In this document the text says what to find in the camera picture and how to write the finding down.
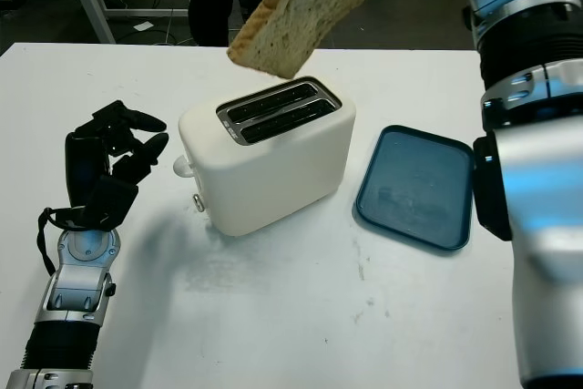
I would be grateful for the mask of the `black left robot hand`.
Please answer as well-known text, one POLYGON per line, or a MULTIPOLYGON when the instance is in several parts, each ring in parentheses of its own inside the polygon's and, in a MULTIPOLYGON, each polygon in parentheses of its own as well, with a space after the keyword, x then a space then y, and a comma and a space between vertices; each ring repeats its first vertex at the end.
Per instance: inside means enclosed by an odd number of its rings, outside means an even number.
POLYGON ((70 205, 85 206, 101 177, 137 185, 158 164, 169 141, 167 125, 116 100, 66 136, 70 205))

